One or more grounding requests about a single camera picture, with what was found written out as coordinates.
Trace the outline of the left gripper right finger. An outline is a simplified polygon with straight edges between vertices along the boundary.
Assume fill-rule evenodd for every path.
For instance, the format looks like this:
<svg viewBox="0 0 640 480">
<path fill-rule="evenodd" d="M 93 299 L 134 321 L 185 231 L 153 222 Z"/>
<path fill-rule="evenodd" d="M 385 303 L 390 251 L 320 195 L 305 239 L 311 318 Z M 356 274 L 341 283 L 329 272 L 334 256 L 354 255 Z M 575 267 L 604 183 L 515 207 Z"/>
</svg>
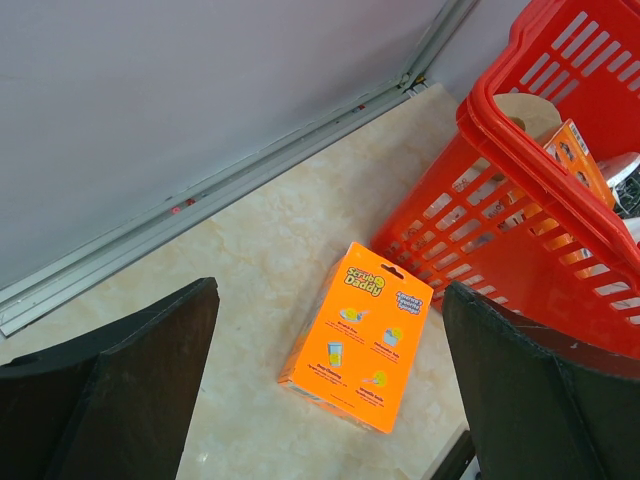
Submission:
<svg viewBox="0 0 640 480">
<path fill-rule="evenodd" d="M 442 315 L 482 478 L 638 478 L 637 359 L 457 281 Z"/>
</svg>

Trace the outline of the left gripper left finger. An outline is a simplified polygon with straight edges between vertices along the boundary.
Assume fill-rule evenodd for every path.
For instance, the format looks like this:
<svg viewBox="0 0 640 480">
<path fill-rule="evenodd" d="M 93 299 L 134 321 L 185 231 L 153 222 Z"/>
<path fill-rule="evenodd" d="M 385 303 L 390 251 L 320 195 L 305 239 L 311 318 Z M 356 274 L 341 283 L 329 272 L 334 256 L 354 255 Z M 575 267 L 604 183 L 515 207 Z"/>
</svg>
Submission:
<svg viewBox="0 0 640 480">
<path fill-rule="evenodd" d="M 1 368 L 5 479 L 172 479 L 219 310 L 214 278 Z"/>
</svg>

